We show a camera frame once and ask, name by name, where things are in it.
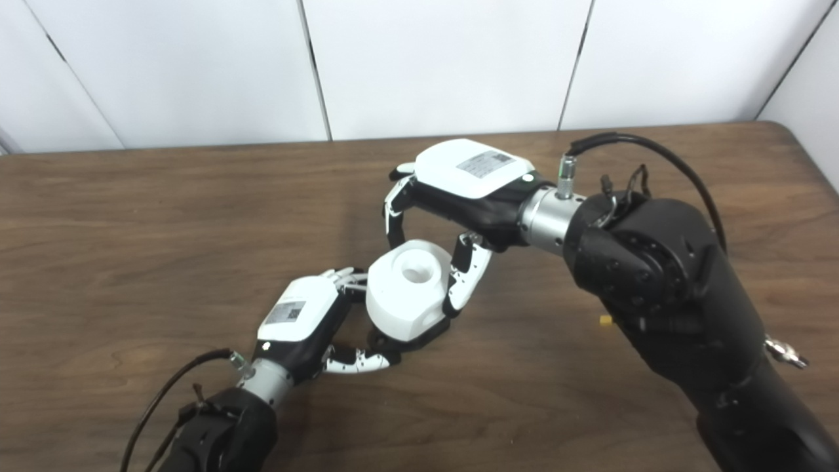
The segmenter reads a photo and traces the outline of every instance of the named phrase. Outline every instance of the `wooden table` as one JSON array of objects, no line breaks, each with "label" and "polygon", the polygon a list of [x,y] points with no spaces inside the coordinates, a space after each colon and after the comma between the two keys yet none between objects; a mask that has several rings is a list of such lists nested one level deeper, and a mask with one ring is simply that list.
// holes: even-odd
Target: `wooden table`
[{"label": "wooden table", "polygon": [[[635,130],[711,188],[734,267],[770,333],[812,361],[782,375],[839,438],[836,194],[783,128],[739,123]],[[587,132],[476,139],[544,174]],[[437,138],[0,159],[0,468],[113,471],[139,413],[183,363],[218,347],[250,354],[292,279],[370,265],[387,250],[387,174]],[[646,162],[655,195],[699,204],[686,179],[629,145],[586,154],[579,191]],[[452,247],[419,210],[409,237]],[[532,249],[495,258],[452,330],[380,373],[322,376],[280,414],[270,470],[711,471],[695,413],[649,372],[563,262]],[[339,339],[361,344],[360,307]],[[141,470],[193,399],[235,381],[188,375],[135,453]]]}]

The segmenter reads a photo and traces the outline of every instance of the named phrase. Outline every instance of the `qr code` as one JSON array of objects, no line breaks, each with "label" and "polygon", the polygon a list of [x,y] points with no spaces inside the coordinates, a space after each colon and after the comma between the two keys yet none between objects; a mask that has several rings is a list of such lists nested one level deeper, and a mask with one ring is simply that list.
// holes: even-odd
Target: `qr code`
[{"label": "qr code", "polygon": [[294,323],[305,305],[306,302],[277,303],[265,318],[265,324]]}]

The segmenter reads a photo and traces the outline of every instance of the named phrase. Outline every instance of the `panel seam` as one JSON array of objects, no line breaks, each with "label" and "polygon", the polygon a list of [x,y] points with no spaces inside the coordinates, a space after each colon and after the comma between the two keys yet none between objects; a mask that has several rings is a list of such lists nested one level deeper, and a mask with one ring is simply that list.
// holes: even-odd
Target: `panel seam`
[{"label": "panel seam", "polygon": [[91,95],[90,91],[87,90],[87,87],[85,87],[84,82],[81,81],[81,79],[79,78],[79,75],[76,74],[75,70],[73,70],[73,66],[71,66],[70,62],[68,62],[67,59],[65,59],[65,56],[61,53],[58,46],[53,41],[52,36],[50,36],[50,32],[47,31],[47,28],[45,28],[44,24],[41,23],[41,20],[40,20],[40,18],[38,18],[38,15],[36,15],[35,11],[32,9],[32,7],[29,6],[29,2],[27,0],[21,0],[21,1],[23,2],[24,5],[26,5],[26,8],[32,14],[32,18],[35,18],[35,22],[38,23],[38,26],[41,28],[41,31],[43,31],[44,34],[46,34],[47,39],[50,41],[50,43],[55,48],[55,52],[59,55],[61,60],[64,61],[64,63],[67,65],[67,69],[70,70],[70,74],[73,75],[73,78],[76,79],[76,82],[79,84],[79,87],[81,87],[81,90],[84,91],[85,95],[87,95],[88,100],[91,101],[91,103],[93,104],[93,107],[96,109],[97,112],[99,112],[99,116],[102,117],[102,121],[104,121],[105,124],[108,126],[108,128],[111,130],[111,133],[113,133],[113,136],[114,136],[114,138],[117,139],[117,141],[119,142],[119,145],[121,145],[123,149],[127,149],[127,147],[125,146],[125,141],[122,140],[119,133],[117,133],[117,130],[113,127],[113,125],[111,125],[110,120],[107,119],[107,116],[102,111],[102,109],[99,107],[99,104],[96,103],[96,100],[93,99],[93,96]]},{"label": "panel seam", "polygon": [[312,75],[315,78],[317,99],[318,102],[320,102],[320,115],[323,118],[323,126],[326,129],[326,140],[332,141],[332,128],[329,124],[329,114],[326,112],[326,100],[323,98],[323,87],[320,84],[320,72],[318,71],[317,61],[315,60],[315,47],[312,45],[312,38],[309,33],[309,20],[306,18],[306,9],[303,5],[303,0],[297,0],[297,8],[300,11],[300,22],[303,24],[303,39],[309,47],[309,61],[312,66]]},{"label": "panel seam", "polygon": [[816,33],[818,33],[819,29],[821,29],[821,25],[827,19],[827,15],[831,14],[831,11],[833,10],[833,7],[836,6],[836,1],[837,0],[833,0],[833,2],[831,2],[830,6],[827,7],[827,11],[825,11],[825,14],[821,16],[821,19],[819,20],[819,23],[816,25],[815,28],[813,28],[813,31],[810,33],[810,36],[807,37],[807,41],[805,41],[804,44],[801,45],[801,49],[799,49],[798,53],[795,54],[795,58],[792,60],[792,62],[789,63],[789,67],[786,68],[786,71],[784,71],[784,74],[778,80],[778,83],[775,84],[775,87],[769,93],[769,96],[766,97],[766,100],[763,102],[763,105],[761,105],[758,112],[754,115],[753,121],[760,118],[760,113],[763,113],[763,110],[766,108],[767,105],[769,105],[769,101],[772,100],[772,97],[775,96],[775,93],[781,87],[781,84],[784,83],[784,80],[786,80],[787,76],[792,71],[792,68],[795,67],[795,64],[798,62],[798,59],[801,58],[801,55],[804,53],[804,50],[807,49],[807,46],[810,45],[810,42],[813,40],[813,37],[816,36]]},{"label": "panel seam", "polygon": [[580,47],[577,48],[577,56],[574,58],[574,67],[571,69],[571,78],[568,80],[568,88],[565,90],[565,99],[562,101],[562,111],[560,112],[560,121],[556,124],[556,130],[562,129],[562,120],[565,118],[565,110],[568,108],[568,98],[571,96],[571,87],[574,85],[574,77],[576,76],[577,66],[580,65],[580,58],[582,57],[582,47],[586,43],[586,36],[588,35],[588,25],[591,22],[591,13],[594,12],[594,3],[597,0],[591,0],[588,5],[588,14],[586,15],[586,24],[583,26],[582,34],[580,35]]}]

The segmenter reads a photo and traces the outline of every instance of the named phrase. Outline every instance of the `sticker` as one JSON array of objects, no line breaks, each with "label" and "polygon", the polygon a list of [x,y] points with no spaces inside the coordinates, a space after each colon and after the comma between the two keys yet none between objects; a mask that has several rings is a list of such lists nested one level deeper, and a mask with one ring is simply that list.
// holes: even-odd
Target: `sticker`
[{"label": "sticker", "polygon": [[482,179],[505,165],[512,163],[514,160],[512,157],[501,154],[498,151],[484,151],[475,157],[464,160],[457,165],[457,168]]},{"label": "sticker", "polygon": [[305,306],[306,302],[277,303],[265,318],[265,324],[294,323]]}]

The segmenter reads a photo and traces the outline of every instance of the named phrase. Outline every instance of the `black cable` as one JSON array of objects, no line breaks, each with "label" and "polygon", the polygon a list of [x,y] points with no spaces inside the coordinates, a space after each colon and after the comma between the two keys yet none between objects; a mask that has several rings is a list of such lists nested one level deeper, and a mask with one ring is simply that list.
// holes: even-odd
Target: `black cable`
[{"label": "black cable", "polygon": [[673,151],[665,148],[661,144],[656,143],[652,139],[647,139],[642,136],[637,136],[635,134],[625,134],[625,133],[601,133],[595,134],[594,136],[589,136],[588,138],[579,139],[571,143],[571,148],[568,149],[566,155],[580,155],[589,149],[593,149],[599,146],[603,146],[605,144],[615,144],[615,143],[631,143],[636,144],[639,146],[643,146],[644,148],[650,149],[653,152],[657,153],[661,157],[664,157],[669,161],[676,169],[678,169],[685,177],[690,180],[690,183],[696,187],[696,191],[699,192],[699,196],[702,197],[702,202],[705,203],[705,208],[708,210],[708,216],[711,217],[711,223],[713,223],[714,230],[717,232],[717,239],[719,240],[720,247],[722,248],[722,252],[727,252],[727,244],[726,244],[726,234],[725,230],[722,227],[722,219],[720,218],[720,213],[717,211],[717,205],[714,203],[714,199],[711,197],[711,193],[708,191],[707,187],[705,187],[705,183],[702,179],[694,172],[693,169],[687,163],[685,163],[678,155],[676,155]]},{"label": "black cable", "polygon": [[166,438],[164,438],[163,442],[158,446],[158,450],[154,451],[154,456],[152,456],[152,460],[149,462],[149,465],[146,466],[145,472],[152,472],[154,465],[157,464],[160,458],[163,457],[163,454],[166,454],[166,449],[169,448],[170,444],[172,444],[172,439],[175,439],[175,434],[177,432],[178,424],[175,424],[166,434]]},{"label": "black cable", "polygon": [[128,439],[128,444],[125,446],[125,453],[122,454],[122,462],[119,466],[120,472],[128,472],[128,463],[131,461],[131,452],[134,450],[134,444],[137,443],[137,439],[140,437],[140,433],[143,431],[143,427],[146,426],[146,423],[149,421],[154,409],[157,408],[157,405],[163,400],[163,397],[166,395],[166,392],[172,388],[172,385],[175,384],[181,377],[183,377],[187,372],[193,370],[198,365],[204,364],[205,362],[209,362],[214,359],[228,359],[233,351],[230,349],[215,349],[210,352],[204,353],[195,359],[191,360],[185,366],[181,367],[180,370],[175,372],[175,375],[172,375],[172,378],[166,381],[163,385],[163,388],[154,396],[152,401],[149,403],[149,406],[146,407],[146,411],[143,412],[143,415],[140,417],[140,420],[137,422],[137,426],[134,428],[134,432],[131,433],[131,438]]}]

